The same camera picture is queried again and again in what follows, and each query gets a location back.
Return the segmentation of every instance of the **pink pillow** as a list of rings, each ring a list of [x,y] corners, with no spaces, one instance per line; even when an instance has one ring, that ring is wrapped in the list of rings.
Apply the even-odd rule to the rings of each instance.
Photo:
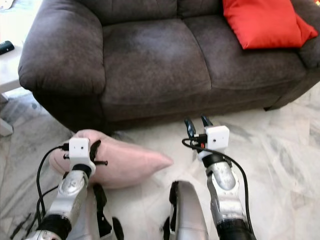
[[[101,140],[95,160],[108,161],[108,165],[96,166],[96,172],[89,181],[108,189],[139,184],[153,173],[173,164],[172,159],[159,152],[115,140],[96,130],[81,130],[73,137],[88,138],[91,145]],[[61,174],[69,171],[69,160],[63,158],[65,153],[57,149],[49,158],[51,166]]]

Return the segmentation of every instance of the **sofa cushion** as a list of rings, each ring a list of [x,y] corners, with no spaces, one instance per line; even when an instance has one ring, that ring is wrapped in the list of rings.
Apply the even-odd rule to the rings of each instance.
[[[212,87],[248,90],[302,79],[306,69],[291,49],[243,50],[223,16],[186,18],[203,52]]]
[[[223,14],[221,0],[177,0],[177,15],[182,18]]]
[[[177,16],[177,0],[78,0],[102,25],[130,21],[170,19]]]
[[[201,50],[180,19],[106,26],[103,40],[103,108],[166,103],[211,89]]]

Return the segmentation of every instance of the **black remote control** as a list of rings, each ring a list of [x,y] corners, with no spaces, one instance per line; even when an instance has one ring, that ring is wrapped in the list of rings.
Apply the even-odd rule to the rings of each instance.
[[[15,49],[15,46],[10,41],[4,41],[0,43],[0,55],[10,52],[13,49]]]

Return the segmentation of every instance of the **black cable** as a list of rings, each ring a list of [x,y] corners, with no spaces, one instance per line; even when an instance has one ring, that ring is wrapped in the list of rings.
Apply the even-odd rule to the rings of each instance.
[[[244,182],[244,198],[245,198],[245,214],[246,214],[246,219],[248,221],[248,226],[249,226],[249,229],[250,229],[250,232],[254,234],[254,229],[252,227],[252,224],[251,224],[251,218],[250,218],[250,212],[249,212],[249,191],[248,191],[248,181],[247,181],[247,176],[246,176],[246,173],[245,171],[242,169],[242,167],[239,165],[239,163],[237,163],[235,160],[233,160],[231,157],[229,157],[228,155],[225,155],[224,153],[222,152],[219,152],[219,151],[215,151],[215,150],[211,150],[211,149],[208,149],[208,148],[201,148],[199,146],[195,146],[195,145],[190,145],[190,144],[187,144],[186,141],[193,141],[192,139],[190,138],[184,138],[182,140],[182,144],[185,145],[186,147],[188,148],[191,148],[193,150],[200,150],[200,151],[206,151],[206,152],[210,152],[210,153],[213,153],[213,154],[217,154],[217,155],[220,155],[226,159],[229,159],[232,163],[234,163],[238,169],[240,170],[241,174],[242,174],[242,177],[243,177],[243,182]]]
[[[46,191],[44,194],[41,195],[41,197],[39,197],[37,203],[36,203],[36,217],[38,220],[38,226],[41,223],[41,216],[40,216],[40,202],[44,200],[44,196],[47,195],[48,193],[52,192],[53,190],[57,189],[59,187],[59,185],[54,186],[53,188],[49,189],[48,191]]]
[[[46,209],[45,209],[44,200],[41,198],[41,197],[42,197],[41,187],[40,187],[40,172],[41,172],[41,168],[42,168],[42,166],[43,166],[43,164],[44,164],[47,156],[48,156],[53,150],[61,149],[61,148],[62,148],[62,146],[56,146],[56,147],[52,148],[51,150],[49,150],[49,151],[44,155],[43,159],[42,159],[41,162],[40,162],[40,165],[39,165],[39,168],[38,168],[38,172],[37,172],[37,174],[36,174],[36,188],[37,188],[38,194],[39,194],[39,199],[40,199],[40,203],[41,203],[42,216],[43,216],[43,217],[44,217],[45,214],[46,214]],[[37,213],[37,218],[38,218],[38,222],[40,222],[40,221],[39,221],[39,219],[41,220],[41,218],[40,218],[40,213],[39,213],[39,214]]]

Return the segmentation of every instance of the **dark gray sofa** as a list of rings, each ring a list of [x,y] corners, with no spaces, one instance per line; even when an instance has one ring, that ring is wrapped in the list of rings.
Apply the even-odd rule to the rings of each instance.
[[[292,0],[320,32],[320,7]],[[276,109],[320,80],[320,37],[242,50],[221,0],[44,0],[20,84],[73,131]]]

